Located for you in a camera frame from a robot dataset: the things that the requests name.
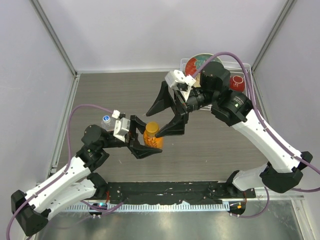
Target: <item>white wall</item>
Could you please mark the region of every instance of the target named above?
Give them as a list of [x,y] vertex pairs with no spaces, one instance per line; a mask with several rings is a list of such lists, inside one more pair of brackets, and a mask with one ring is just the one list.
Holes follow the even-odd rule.
[[[72,75],[28,0],[0,7],[0,239],[11,194],[42,182],[58,136]],[[14,222],[12,240],[21,231]]]
[[229,51],[252,64],[286,0],[40,0],[78,71],[167,69]]
[[[320,168],[320,1],[299,0],[261,61],[256,80],[271,125]],[[320,187],[320,176],[303,170],[301,187]],[[314,230],[320,228],[320,193],[306,193]]]

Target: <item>dish rack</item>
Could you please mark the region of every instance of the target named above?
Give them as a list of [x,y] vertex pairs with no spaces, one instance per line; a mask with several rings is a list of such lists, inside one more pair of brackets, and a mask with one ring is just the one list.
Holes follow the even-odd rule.
[[[187,65],[187,62],[189,61],[189,58],[182,58],[181,61],[180,61],[180,71],[182,72],[185,72],[185,68],[186,68],[186,65]],[[230,73],[231,73],[231,77],[232,76],[241,76],[244,80],[245,80],[245,90],[244,90],[244,94],[249,98],[251,99],[251,96],[249,94],[249,91],[247,90],[248,86],[247,86],[247,81],[245,79],[245,75],[239,65],[239,63],[237,62],[231,62],[231,61],[223,61],[222,62],[223,66],[225,69],[229,70]],[[245,69],[246,69],[246,72],[248,73],[248,76],[250,78],[250,82],[251,84],[253,83],[252,81],[252,72],[251,72],[251,66],[250,64],[248,63],[244,63],[243,64]],[[211,111],[211,104],[207,105],[207,106],[204,106],[203,108],[201,108],[200,110],[205,110],[205,111]]]

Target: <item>reflective floor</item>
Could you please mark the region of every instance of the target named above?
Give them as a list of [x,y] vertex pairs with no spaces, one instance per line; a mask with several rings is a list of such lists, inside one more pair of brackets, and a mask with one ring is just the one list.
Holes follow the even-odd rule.
[[[245,215],[260,212],[265,201],[247,203]],[[86,212],[62,212],[37,240],[302,240],[291,201],[271,201],[257,218],[231,217],[227,212],[114,213],[88,218]]]

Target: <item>clear plastic bottle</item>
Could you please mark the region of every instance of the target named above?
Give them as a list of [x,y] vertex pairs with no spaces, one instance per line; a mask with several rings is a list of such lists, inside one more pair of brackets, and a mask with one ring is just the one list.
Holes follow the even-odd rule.
[[101,121],[101,127],[107,132],[115,130],[116,119],[112,116],[105,115]]

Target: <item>white wire rack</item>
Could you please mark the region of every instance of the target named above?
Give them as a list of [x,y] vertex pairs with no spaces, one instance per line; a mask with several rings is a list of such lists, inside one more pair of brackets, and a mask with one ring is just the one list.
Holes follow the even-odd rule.
[[[107,204],[108,209],[116,206],[115,204]],[[141,212],[217,212],[217,211],[229,211],[230,205],[228,201],[223,201],[222,204],[199,204],[199,205],[191,205],[185,201],[181,204],[173,204],[173,205],[149,205],[149,204],[141,204],[141,205],[132,205],[132,204],[124,204],[119,207],[116,212],[119,213],[141,213]],[[94,210],[90,210],[90,207],[85,205],[82,202],[71,205],[67,207],[64,212],[95,212]]]
[[[187,62],[189,61],[189,58],[182,58],[181,59],[181,61],[180,61],[180,71],[185,71],[185,68],[186,68],[186,65],[187,65]],[[241,76],[241,77],[243,77],[243,79],[245,80],[245,82],[247,83],[247,81],[246,81],[246,79],[245,79],[245,75],[244,75],[244,73],[243,73],[243,71],[242,71],[242,69],[241,69],[241,67],[240,67],[240,65],[239,65],[239,63],[237,63],[237,62],[231,62],[231,61],[223,61],[222,62],[222,64],[223,64],[223,66],[224,66],[224,68],[226,68],[227,70],[229,70],[230,71],[230,73],[231,73],[231,77],[232,76]],[[250,66],[250,64],[248,64],[248,63],[244,63],[243,64],[244,65],[244,67],[245,67],[245,69],[246,69],[246,72],[248,73],[248,76],[249,76],[249,78],[250,78],[250,82],[251,82],[251,85],[252,85],[252,89],[254,89],[254,86],[253,86],[253,77],[252,77],[252,72],[251,72],[251,66]],[[247,95],[247,97],[249,98],[249,99],[251,99],[251,96],[250,96],[250,94],[249,94],[249,91],[247,90],[248,88],[247,88],[248,86],[246,85],[245,86],[245,94]],[[208,105],[208,106],[205,106],[205,107],[203,107],[203,108],[201,108],[201,110],[206,110],[206,111],[210,111],[211,110],[211,104],[210,105]]]

